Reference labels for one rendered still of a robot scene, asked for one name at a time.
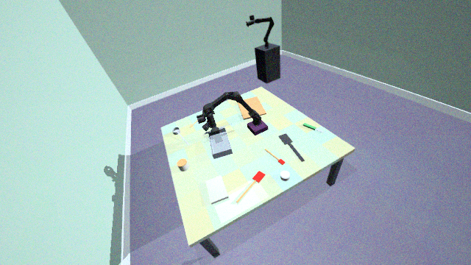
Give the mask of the light wooden board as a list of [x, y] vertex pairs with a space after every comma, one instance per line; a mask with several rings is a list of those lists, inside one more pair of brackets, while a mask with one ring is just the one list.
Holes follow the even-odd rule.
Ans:
[[[244, 101], [252, 108], [254, 109], [260, 116], [262, 115], [265, 115], [266, 114], [266, 111], [264, 110], [261, 102], [259, 101], [258, 97], [255, 96], [255, 97], [252, 97], [252, 98], [248, 98], [248, 99], [244, 99]], [[238, 102], [237, 102], [238, 103]], [[249, 116], [248, 114], [248, 111], [245, 109], [245, 107], [238, 103], [238, 106], [239, 106], [239, 109], [241, 111], [241, 115], [243, 117], [243, 119], [250, 119], [252, 117]]]

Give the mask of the red spatula with wooden handle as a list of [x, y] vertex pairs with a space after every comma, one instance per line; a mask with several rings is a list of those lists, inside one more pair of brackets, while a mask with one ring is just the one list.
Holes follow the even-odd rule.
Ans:
[[241, 196], [236, 202], [238, 203], [238, 201], [239, 201], [240, 199], [242, 199], [242, 197], [248, 192], [248, 190], [251, 189], [251, 187], [255, 184], [255, 182], [258, 182], [258, 183], [259, 183], [264, 177], [265, 177], [265, 174], [259, 171], [259, 172], [253, 177], [254, 182], [252, 183], [252, 185], [242, 194], [242, 196]]

